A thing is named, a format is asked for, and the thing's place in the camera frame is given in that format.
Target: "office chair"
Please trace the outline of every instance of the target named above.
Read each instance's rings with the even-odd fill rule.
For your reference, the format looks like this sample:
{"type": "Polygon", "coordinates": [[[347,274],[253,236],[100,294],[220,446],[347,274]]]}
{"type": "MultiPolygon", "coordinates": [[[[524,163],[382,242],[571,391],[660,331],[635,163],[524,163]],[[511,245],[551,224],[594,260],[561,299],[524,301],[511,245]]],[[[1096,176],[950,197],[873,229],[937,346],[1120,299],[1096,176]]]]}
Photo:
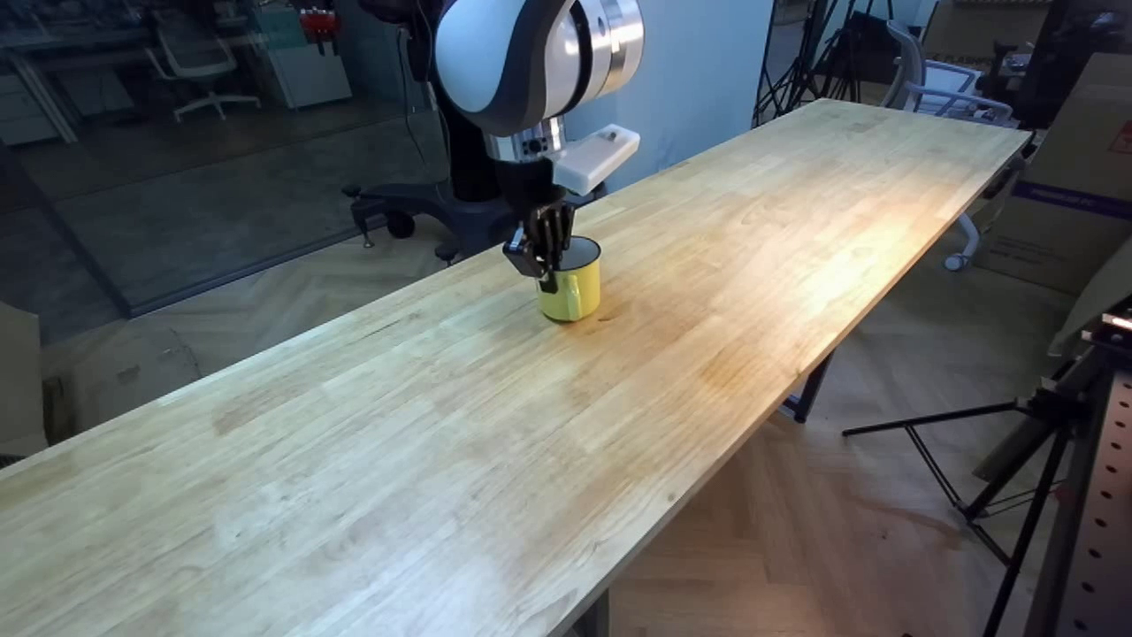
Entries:
{"type": "MultiPolygon", "coordinates": [[[[360,0],[360,6],[407,33],[411,73],[436,88],[430,37],[443,0],[360,0]]],[[[393,236],[411,236],[415,215],[436,215],[449,229],[436,254],[453,261],[499,245],[511,228],[511,211],[496,183],[496,163],[485,151],[479,131],[471,127],[443,94],[436,94],[436,103],[449,176],[430,183],[378,183],[366,191],[347,188],[347,197],[353,197],[350,215],[360,236],[366,236],[372,224],[384,224],[393,236]]]]}
{"type": "Polygon", "coordinates": [[[236,72],[236,60],[220,37],[178,11],[157,11],[148,24],[157,45],[157,53],[145,45],[156,73],[169,85],[195,85],[203,94],[172,111],[178,125],[195,111],[216,111],[216,116],[226,122],[224,105],[234,103],[261,111],[258,97],[216,94],[216,83],[236,72]]]}
{"type": "MultiPolygon", "coordinates": [[[[884,97],[887,111],[1016,127],[1008,103],[982,101],[977,94],[981,72],[925,60],[919,39],[894,20],[887,20],[887,37],[897,45],[894,77],[884,97]]],[[[969,219],[969,211],[962,211],[959,229],[962,248],[943,260],[949,269],[966,269],[981,253],[981,228],[969,219]]]]}

